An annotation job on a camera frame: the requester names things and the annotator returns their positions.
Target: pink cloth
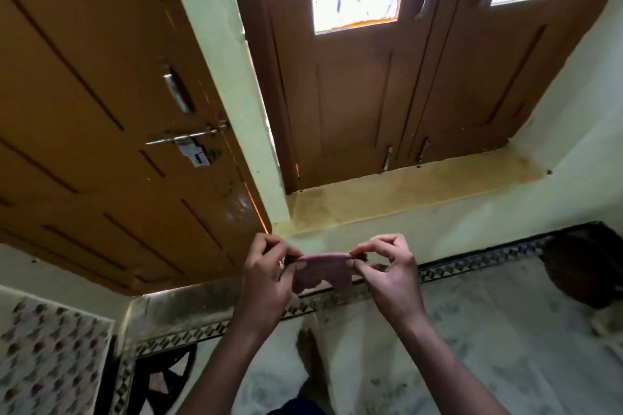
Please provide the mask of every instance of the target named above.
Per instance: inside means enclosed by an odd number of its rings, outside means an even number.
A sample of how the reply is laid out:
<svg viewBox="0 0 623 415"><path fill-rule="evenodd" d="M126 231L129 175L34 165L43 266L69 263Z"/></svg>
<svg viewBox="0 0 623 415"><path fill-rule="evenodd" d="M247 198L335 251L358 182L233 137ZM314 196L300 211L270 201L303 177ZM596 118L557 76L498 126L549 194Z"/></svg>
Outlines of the pink cloth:
<svg viewBox="0 0 623 415"><path fill-rule="evenodd" d="M305 289L313 289L323 280L327 281L336 292L343 292L351 284L351 276L355 272L347 266L347 259L361 259L367 261L366 253L352 256L348 253L306 254L301 257L286 256L285 264L294 261L305 261L307 266L294 275L292 291L301 293Z"/></svg>

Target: patterned border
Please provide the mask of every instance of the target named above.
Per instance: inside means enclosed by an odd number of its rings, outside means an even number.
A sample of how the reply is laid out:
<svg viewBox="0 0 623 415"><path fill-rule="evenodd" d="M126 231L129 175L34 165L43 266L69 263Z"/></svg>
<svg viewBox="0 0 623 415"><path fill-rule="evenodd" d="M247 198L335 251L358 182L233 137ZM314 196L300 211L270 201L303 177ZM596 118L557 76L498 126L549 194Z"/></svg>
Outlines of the patterned border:
<svg viewBox="0 0 623 415"><path fill-rule="evenodd" d="M463 254L442 261L435 261L419 266L422 283L457 276L472 270L497 266L509 261L518 261L527 257L541 256L543 245L551 235L497 247L488 251ZM318 310L332 309L347 303L364 301L370 298L368 286L363 281L355 283L351 290L344 295L338 295L332 289L323 289L311 292L298 301L291 302L284 312L282 320L311 314ZM137 358L149 356L160 351L210 340L222 336L227 330L228 318L200 328L191 328L169 335L139 341L135 346L127 348L122 356L113 394L113 403L110 415L125 415L129 401L129 390L132 386L132 376Z"/></svg>

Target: wooden door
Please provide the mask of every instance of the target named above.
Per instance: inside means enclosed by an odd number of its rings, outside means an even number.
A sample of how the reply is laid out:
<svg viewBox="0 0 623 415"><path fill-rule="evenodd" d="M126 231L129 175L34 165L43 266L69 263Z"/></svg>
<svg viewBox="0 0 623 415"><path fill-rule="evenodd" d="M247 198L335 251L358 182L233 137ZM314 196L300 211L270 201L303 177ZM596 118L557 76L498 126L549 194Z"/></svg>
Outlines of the wooden door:
<svg viewBox="0 0 623 415"><path fill-rule="evenodd" d="M443 37L443 52L422 69L414 104L425 110L412 109L396 166L506 145L603 1L458 0L447 37L431 36Z"/></svg>
<svg viewBox="0 0 623 415"><path fill-rule="evenodd" d="M0 13L0 239L128 294L239 273L264 227L233 133L195 138L210 166L146 145L226 120L179 0Z"/></svg>
<svg viewBox="0 0 623 415"><path fill-rule="evenodd" d="M399 145L437 0L398 0L394 20L326 31L313 0L267 2L299 188L381 172Z"/></svg>

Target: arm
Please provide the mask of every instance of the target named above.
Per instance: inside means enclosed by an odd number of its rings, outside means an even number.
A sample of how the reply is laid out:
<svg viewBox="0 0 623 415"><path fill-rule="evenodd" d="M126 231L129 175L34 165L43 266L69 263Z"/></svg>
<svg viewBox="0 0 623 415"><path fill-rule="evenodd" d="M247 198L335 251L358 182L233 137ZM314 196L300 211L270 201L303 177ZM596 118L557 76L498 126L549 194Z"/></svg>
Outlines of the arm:
<svg viewBox="0 0 623 415"><path fill-rule="evenodd" d="M275 329L292 296L292 263L279 278L279 261L302 253L276 236L255 235L244 264L242 295L227 333L207 362L179 415L229 415L251 360Z"/></svg>
<svg viewBox="0 0 623 415"><path fill-rule="evenodd" d="M376 253L389 258L384 271L349 261L370 286L379 311L396 331L419 369L443 415L504 415L508 411L465 369L426 317L417 263L403 235L379 235L357 245L351 254Z"/></svg>

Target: person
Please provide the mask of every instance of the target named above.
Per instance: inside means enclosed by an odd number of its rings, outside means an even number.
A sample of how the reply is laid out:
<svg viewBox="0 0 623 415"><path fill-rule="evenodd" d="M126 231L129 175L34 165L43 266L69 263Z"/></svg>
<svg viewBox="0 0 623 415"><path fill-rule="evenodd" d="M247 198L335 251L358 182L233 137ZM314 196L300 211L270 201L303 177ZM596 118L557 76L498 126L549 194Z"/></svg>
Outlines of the person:
<svg viewBox="0 0 623 415"><path fill-rule="evenodd" d="M508 411L459 362L428 321L419 288L417 263L401 234L385 234L358 244L350 254L385 256L384 270L360 260L347 264L368 283L380 313L389 322L422 374L442 415L497 415ZM292 280L305 263L283 271L286 255L303 253L285 240L258 234L244 264L240 303L179 415L229 415L255 354L275 329L292 296ZM299 333L297 349L309 378L299 396L276 414L332 415L322 361L313 335Z"/></svg>

